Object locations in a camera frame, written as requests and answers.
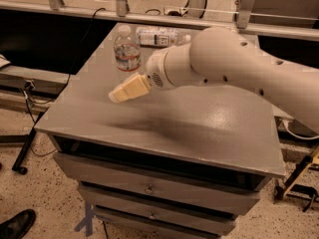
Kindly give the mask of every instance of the speckled floor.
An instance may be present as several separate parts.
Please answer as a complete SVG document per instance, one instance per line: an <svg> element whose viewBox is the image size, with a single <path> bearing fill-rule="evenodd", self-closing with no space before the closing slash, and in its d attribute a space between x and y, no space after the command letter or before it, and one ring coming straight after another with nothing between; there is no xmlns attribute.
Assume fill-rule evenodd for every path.
<svg viewBox="0 0 319 239"><path fill-rule="evenodd" d="M0 133L26 133L32 121L23 111L0 109ZM54 149L43 134L37 134L33 144L38 154ZM37 238L87 238L85 231L75 232L74 228L84 217L84 202L77 192L77 182L67 178L53 160L53 154L39 157L31 151L24 165L29 169L26 175L11 170L21 145L2 144L0 146L0 222L10 218L19 211L32 208L37 213L37 220L26 239ZM286 150L284 157L287 175L294 169L303 154ZM319 172L309 171L302 178L302 183L319 188ZM287 198L273 204L274 181L270 181L261 191L261 200L244 217L237 219L236 228L228 238L319 238L319 208L306 213L301 210L306 202ZM158 237L131 229L107 225L110 239L138 239ZM94 219L94 234L91 238L106 238L103 223Z"/></svg>

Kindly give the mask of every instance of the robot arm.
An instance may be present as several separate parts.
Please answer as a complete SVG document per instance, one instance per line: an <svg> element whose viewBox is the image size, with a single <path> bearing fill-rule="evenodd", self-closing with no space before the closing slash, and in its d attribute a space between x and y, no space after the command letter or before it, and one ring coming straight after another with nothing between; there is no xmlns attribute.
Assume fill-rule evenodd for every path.
<svg viewBox="0 0 319 239"><path fill-rule="evenodd" d="M235 31L209 28L191 44L154 52L153 88L229 84L268 100L319 133L319 70L275 58Z"/></svg>

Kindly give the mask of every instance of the gray tabletop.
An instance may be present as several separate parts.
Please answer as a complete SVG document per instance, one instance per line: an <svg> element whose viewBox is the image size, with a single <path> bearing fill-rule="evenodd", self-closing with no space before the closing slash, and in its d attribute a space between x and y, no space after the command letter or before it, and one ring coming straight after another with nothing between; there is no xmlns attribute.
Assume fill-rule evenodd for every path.
<svg viewBox="0 0 319 239"><path fill-rule="evenodd" d="M272 107L247 91L182 87L111 103L108 93L119 82L117 29L71 78L37 131L256 174L285 174ZM142 49L143 63L152 51Z"/></svg>

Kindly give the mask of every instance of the water bottle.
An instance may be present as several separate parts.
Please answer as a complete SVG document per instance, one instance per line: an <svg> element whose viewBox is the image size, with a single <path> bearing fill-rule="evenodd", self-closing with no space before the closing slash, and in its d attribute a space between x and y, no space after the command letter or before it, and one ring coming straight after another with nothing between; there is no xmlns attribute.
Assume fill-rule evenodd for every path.
<svg viewBox="0 0 319 239"><path fill-rule="evenodd" d="M139 71L141 67L140 45L129 25L119 27L119 36L114 44L118 75L122 83L130 75Z"/></svg>
<svg viewBox="0 0 319 239"><path fill-rule="evenodd" d="M177 28L138 27L136 31L141 46L166 48L179 46L190 42L191 37Z"/></svg>

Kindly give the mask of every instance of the person's foot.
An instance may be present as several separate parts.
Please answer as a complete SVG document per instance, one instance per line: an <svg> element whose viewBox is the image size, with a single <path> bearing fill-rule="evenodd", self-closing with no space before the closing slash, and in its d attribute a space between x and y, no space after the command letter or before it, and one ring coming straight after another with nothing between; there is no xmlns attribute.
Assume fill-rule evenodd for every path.
<svg viewBox="0 0 319 239"><path fill-rule="evenodd" d="M36 220L34 210L28 209L0 224L0 239L21 239Z"/></svg>

